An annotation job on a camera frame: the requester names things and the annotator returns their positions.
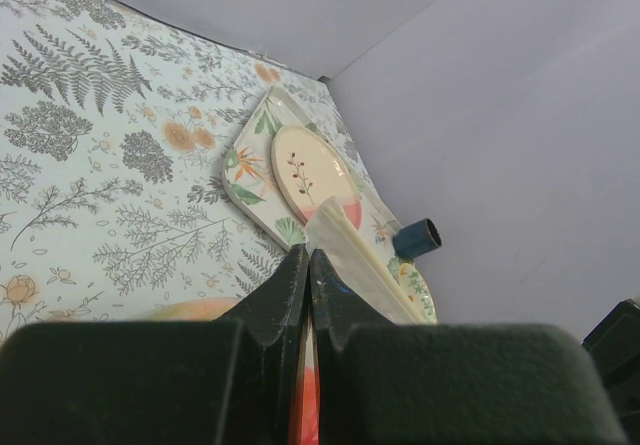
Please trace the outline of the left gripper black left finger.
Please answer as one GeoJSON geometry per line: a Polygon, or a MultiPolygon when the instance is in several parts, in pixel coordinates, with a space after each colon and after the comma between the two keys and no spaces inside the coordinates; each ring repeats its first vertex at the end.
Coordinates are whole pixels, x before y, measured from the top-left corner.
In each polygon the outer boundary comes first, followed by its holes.
{"type": "Polygon", "coordinates": [[[5,444],[293,444],[309,256],[211,321],[43,322],[1,348],[5,444]]]}

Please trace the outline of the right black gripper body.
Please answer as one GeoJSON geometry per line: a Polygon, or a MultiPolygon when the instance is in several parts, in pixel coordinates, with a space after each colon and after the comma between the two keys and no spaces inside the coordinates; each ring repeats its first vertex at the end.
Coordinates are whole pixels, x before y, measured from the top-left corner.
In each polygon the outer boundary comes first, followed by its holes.
{"type": "Polygon", "coordinates": [[[639,443],[639,301],[619,302],[585,337],[618,419],[632,444],[639,443]]]}

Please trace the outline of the red apple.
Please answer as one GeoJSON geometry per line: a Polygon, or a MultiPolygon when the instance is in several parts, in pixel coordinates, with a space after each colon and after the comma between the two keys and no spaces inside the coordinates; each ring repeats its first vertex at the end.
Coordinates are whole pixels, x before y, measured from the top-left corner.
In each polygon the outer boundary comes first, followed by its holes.
{"type": "Polygon", "coordinates": [[[318,404],[316,372],[311,367],[305,367],[297,378],[294,390],[288,444],[319,444],[318,404]]]}

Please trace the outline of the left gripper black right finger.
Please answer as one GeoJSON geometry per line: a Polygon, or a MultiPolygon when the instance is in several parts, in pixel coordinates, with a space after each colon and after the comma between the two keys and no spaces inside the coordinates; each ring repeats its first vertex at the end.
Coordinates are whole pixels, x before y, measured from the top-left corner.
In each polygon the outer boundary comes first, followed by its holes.
{"type": "Polygon", "coordinates": [[[595,366],[540,324],[396,325],[309,263],[323,444],[624,444],[595,366]]]}

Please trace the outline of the clear zip top bag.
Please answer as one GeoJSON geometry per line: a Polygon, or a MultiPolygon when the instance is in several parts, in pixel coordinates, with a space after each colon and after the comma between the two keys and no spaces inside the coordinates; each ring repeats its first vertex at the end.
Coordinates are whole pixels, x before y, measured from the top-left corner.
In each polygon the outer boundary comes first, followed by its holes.
{"type": "MultiPolygon", "coordinates": [[[[376,270],[375,260],[370,252],[366,251],[364,246],[353,243],[351,239],[352,234],[347,229],[347,223],[346,216],[335,199],[328,199],[320,205],[307,223],[307,241],[301,245],[308,253],[309,263],[315,251],[322,251],[326,254],[340,279],[357,295],[359,295],[357,292],[359,289],[366,291],[380,291],[385,289],[392,280],[384,277],[381,272],[376,270]]],[[[315,328],[311,311],[312,296],[309,287],[309,265],[306,290],[309,301],[302,361],[304,368],[311,367],[316,372],[317,353],[315,328]]],[[[155,309],[145,314],[142,320],[211,321],[221,317],[239,302],[233,303],[224,299],[199,299],[181,302],[155,309]]],[[[396,325],[420,324],[414,322],[396,323],[387,316],[381,315],[396,325]]]]}

